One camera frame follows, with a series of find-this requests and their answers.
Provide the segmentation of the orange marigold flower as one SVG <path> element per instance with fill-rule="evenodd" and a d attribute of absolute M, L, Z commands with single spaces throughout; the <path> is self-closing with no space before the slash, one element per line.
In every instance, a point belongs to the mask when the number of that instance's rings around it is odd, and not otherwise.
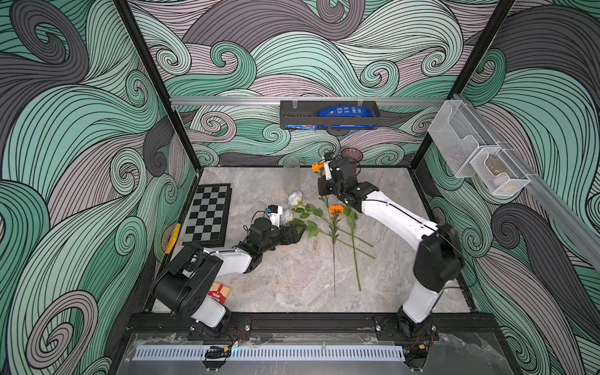
<path fill-rule="evenodd" d="M 313 164 L 312 170 L 318 175 L 318 194 L 327 209 L 327 219 L 325 219 L 324 213 L 318 215 L 315 210 L 313 213 L 316 217 L 325 220 L 328 225 L 328 235 L 334 253 L 334 283 L 336 283 L 336 246 L 340 242 L 352 250 L 357 286 L 361 292 L 362 285 L 357 259 L 359 249 L 356 246 L 358 213 L 353 207 L 356 199 L 348 192 L 349 188 L 356 185 L 356 164 L 348 159 L 335 159 Z"/>
<path fill-rule="evenodd" d="M 331 237 L 333 246 L 333 270 L 334 270 L 334 295 L 336 295 L 336 244 L 338 241 L 338 229 L 340 215 L 345 211 L 344 206 L 331 205 L 329 207 L 330 223 L 329 223 L 329 235 Z"/>

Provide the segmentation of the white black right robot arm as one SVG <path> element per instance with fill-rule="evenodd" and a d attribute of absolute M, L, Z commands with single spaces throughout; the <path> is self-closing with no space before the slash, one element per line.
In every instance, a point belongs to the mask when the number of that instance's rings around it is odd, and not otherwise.
<path fill-rule="evenodd" d="M 464 266 L 456 228 L 426 220 L 394 202 L 374 184 L 360 182 L 350 159 L 329 154 L 312 169 L 319 175 L 321 197 L 333 195 L 345 206 L 377 220 L 414 251 L 414 283 L 398 310 L 398 331 L 406 339 L 420 337 L 445 289 Z"/>

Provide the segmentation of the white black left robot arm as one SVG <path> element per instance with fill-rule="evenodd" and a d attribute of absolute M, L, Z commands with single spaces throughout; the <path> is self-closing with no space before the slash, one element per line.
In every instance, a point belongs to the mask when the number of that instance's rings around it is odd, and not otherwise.
<path fill-rule="evenodd" d="M 208 250 L 192 242 L 158 273 L 150 287 L 151 296 L 180 318 L 190 318 L 223 340 L 231 326 L 231 311 L 209 296 L 217 278 L 250 273 L 261 264 L 263 255 L 279 246 L 300 242 L 304 223 L 276 225 L 259 217 L 246 230 L 243 241 L 226 250 Z"/>

